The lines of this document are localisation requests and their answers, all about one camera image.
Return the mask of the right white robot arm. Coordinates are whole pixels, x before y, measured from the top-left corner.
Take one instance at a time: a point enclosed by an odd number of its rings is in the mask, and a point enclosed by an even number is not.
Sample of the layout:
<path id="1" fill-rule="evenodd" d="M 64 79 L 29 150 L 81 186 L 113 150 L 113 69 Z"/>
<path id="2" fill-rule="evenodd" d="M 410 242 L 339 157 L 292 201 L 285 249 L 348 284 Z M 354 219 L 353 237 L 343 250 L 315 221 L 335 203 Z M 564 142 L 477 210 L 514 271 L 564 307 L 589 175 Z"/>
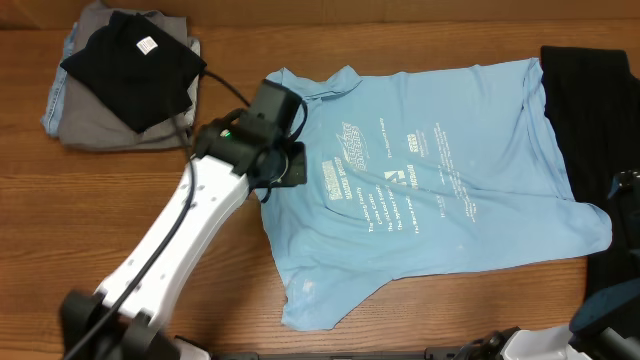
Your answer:
<path id="1" fill-rule="evenodd" d="M 623 337 L 608 322 L 639 303 L 637 279 L 605 288 L 587 299 L 566 326 L 530 331 L 517 327 L 474 340 L 457 359 L 639 360 L 639 339 Z"/>

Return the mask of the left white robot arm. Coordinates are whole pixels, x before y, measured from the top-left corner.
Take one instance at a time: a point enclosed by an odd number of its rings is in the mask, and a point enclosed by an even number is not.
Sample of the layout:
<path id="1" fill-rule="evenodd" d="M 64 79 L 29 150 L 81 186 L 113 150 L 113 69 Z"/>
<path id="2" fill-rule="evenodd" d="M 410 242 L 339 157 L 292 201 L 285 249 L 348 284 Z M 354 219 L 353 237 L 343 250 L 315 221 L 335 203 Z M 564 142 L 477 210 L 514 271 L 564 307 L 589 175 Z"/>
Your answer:
<path id="1" fill-rule="evenodd" d="M 178 187 L 136 248 L 93 295 L 65 298 L 64 360 L 210 358 L 165 328 L 202 255 L 249 194 L 306 182 L 293 122 L 307 113 L 301 96 L 264 80 L 252 102 L 200 128 Z"/>

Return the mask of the light blue printed t-shirt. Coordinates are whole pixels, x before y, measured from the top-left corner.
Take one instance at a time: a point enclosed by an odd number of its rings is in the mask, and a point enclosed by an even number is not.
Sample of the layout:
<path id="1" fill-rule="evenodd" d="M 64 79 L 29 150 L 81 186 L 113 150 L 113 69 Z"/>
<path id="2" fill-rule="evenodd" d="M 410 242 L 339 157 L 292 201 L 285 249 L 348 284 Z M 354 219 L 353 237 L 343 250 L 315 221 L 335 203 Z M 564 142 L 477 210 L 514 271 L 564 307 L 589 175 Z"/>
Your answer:
<path id="1" fill-rule="evenodd" d="M 609 247 L 609 216 L 574 198 L 537 58 L 316 82 L 300 95 L 307 181 L 261 208 L 284 325 L 332 329 L 387 283 L 574 258 Z"/>

